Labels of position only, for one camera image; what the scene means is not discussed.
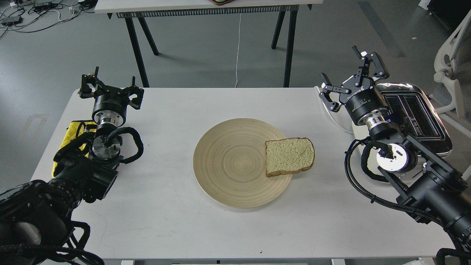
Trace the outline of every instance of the black table leg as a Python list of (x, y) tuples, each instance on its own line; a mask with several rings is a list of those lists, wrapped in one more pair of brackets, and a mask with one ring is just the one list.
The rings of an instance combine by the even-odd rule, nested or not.
[(149, 87), (149, 81), (147, 80), (146, 68), (144, 67), (144, 61), (142, 60), (141, 49), (139, 48), (138, 37), (136, 36), (136, 29), (134, 28), (134, 23), (132, 18), (125, 18), (126, 26), (128, 27), (129, 38), (131, 39), (132, 50), (134, 51), (134, 57), (136, 57), (136, 62), (138, 64), (139, 75), (141, 76), (141, 81), (143, 87)]
[(290, 86), (291, 77), (291, 62), (293, 58), (293, 46), (294, 46), (294, 33), (296, 31), (296, 17), (298, 16), (297, 10), (291, 10), (290, 14), (290, 28), (288, 31), (288, 46), (286, 47), (286, 65), (284, 68), (284, 82), (283, 87)]
[(276, 49), (278, 43), (278, 37), (280, 36), (281, 26), (283, 25), (284, 14), (286, 11), (280, 11), (278, 14), (278, 21), (276, 23), (275, 34), (273, 35), (273, 41), (271, 42), (271, 48)]
[(155, 56), (159, 55), (159, 50), (157, 50), (157, 46), (155, 45), (154, 39), (150, 33), (149, 27), (147, 26), (146, 20), (143, 17), (138, 17), (139, 23), (141, 23), (142, 30), (146, 35), (147, 41), (149, 42), (150, 48)]

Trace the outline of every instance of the bamboo plate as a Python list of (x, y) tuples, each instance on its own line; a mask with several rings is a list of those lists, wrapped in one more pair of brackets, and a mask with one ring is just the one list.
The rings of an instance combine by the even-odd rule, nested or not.
[(201, 188), (216, 201), (237, 208), (266, 204), (288, 186), (292, 175), (265, 176), (265, 141), (285, 138), (263, 121), (240, 118), (207, 131), (193, 155)]

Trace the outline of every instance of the yellow oven mitt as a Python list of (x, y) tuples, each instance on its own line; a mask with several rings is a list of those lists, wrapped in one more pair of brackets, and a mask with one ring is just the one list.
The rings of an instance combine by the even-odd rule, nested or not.
[[(60, 145), (59, 149), (66, 146), (70, 143), (73, 139), (79, 137), (84, 132), (96, 132), (97, 131), (97, 124), (92, 120), (87, 121), (72, 121), (67, 128), (67, 132), (65, 133), (64, 139), (62, 140), (62, 144)], [(80, 150), (85, 148), (85, 144), (80, 146)], [(52, 166), (52, 177), (54, 178), (54, 170), (56, 169), (57, 162), (54, 162)]]

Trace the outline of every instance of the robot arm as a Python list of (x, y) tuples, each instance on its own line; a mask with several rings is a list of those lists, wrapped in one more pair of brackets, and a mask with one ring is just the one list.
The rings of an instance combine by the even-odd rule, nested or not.
[[(404, 211), (419, 223), (438, 223), (450, 235), (457, 250), (442, 249), (437, 254), (437, 260), (441, 262), (445, 255), (453, 255), (460, 257), (462, 264), (468, 264), (467, 259), (471, 258), (471, 199), (463, 193), (467, 183), (461, 178), (460, 172), (424, 144), (427, 141), (420, 141), (419, 137), (414, 137), (406, 130), (400, 120), (394, 119), (388, 101), (378, 92), (375, 84), (375, 79), (389, 76), (381, 58), (376, 53), (369, 55), (363, 52), (360, 54), (360, 60), (357, 74), (340, 87), (332, 86), (327, 76), (321, 74), (325, 82), (319, 96), (327, 107), (336, 112), (344, 105), (353, 123), (366, 125), (369, 131), (369, 137), (353, 141), (346, 152), (345, 172), (348, 180), (357, 191), (368, 197), (371, 203), (376, 202)], [(369, 62), (376, 65), (373, 78), (368, 76)], [(332, 102), (329, 97), (331, 92), (340, 94), (339, 102)], [(415, 123), (417, 118), (430, 119), (430, 116), (424, 113), (414, 114), (417, 116), (412, 123)], [(389, 182), (399, 193), (396, 202), (370, 193), (355, 179), (350, 168), (350, 157), (354, 149), (361, 144), (365, 145), (361, 157), (363, 171), (374, 180)], [(378, 150), (376, 160), (381, 175), (372, 173), (367, 167), (372, 149)], [(422, 174), (408, 186), (401, 181), (399, 175), (414, 169), (419, 156), (426, 161), (420, 172)]]
[[(34, 180), (0, 194), (1, 264), (39, 264), (47, 258), (75, 264), (72, 259), (77, 257), (87, 264), (104, 265), (101, 258), (83, 250), (90, 227), (72, 221), (71, 215), (82, 200), (92, 203), (105, 198), (119, 164), (131, 163), (142, 155), (139, 133), (131, 127), (119, 127), (126, 121), (128, 105), (140, 109), (144, 90), (134, 84), (134, 78), (124, 89), (106, 86), (97, 73), (98, 67), (94, 74), (83, 75), (79, 91), (81, 98), (95, 99), (92, 118), (97, 123), (96, 132), (84, 132), (56, 153), (54, 178), (48, 183)], [(120, 134), (124, 133), (133, 136), (138, 148), (129, 158), (120, 155)], [(80, 239), (73, 234), (76, 228), (83, 230)]]

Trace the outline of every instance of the white desk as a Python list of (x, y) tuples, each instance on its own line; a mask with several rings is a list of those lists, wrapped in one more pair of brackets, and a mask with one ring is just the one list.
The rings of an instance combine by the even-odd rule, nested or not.
[(216, 15), (216, 14), (239, 14), (259, 12), (279, 12), (271, 49), (276, 49), (281, 26), (286, 11), (290, 12), (288, 29), (288, 44), (286, 46), (286, 63), (284, 68), (283, 87), (289, 87), (291, 78), (292, 53), (294, 47), (294, 35), (296, 32), (296, 18), (299, 5), (320, 4), (323, 0), (236, 0), (223, 6), (217, 6), (209, 0), (99, 0), (96, 13), (113, 12), (120, 18), (126, 20), (129, 38), (132, 44), (134, 57), (139, 69), (143, 87), (149, 87), (146, 68), (142, 59), (139, 42), (134, 28), (133, 18), (137, 18), (154, 55), (159, 55), (159, 50), (154, 42), (152, 34), (147, 26), (145, 17), (171, 17), (171, 16), (194, 16), (194, 15)]
[(320, 4), (323, 0), (235, 0), (218, 6), (209, 0), (98, 0), (96, 13), (136, 12), (198, 8), (239, 8), (276, 5)]
[[(48, 181), (52, 158), (72, 120), (91, 116), (93, 99), (73, 94), (32, 179)], [(214, 125), (249, 117), (286, 137), (308, 137), (312, 169), (293, 176), (280, 197), (252, 209), (207, 196), (193, 173), (193, 152)], [(108, 259), (431, 257), (452, 247), (435, 224), (417, 224), (360, 195), (348, 182), (344, 151), (352, 136), (327, 117), (313, 88), (150, 88), (127, 126), (141, 134), (143, 156), (120, 172), (103, 201), (82, 204), (72, 219), (88, 222), (85, 250)], [(124, 156), (135, 149), (124, 139)], [(387, 199), (397, 194), (360, 173), (359, 181)]]

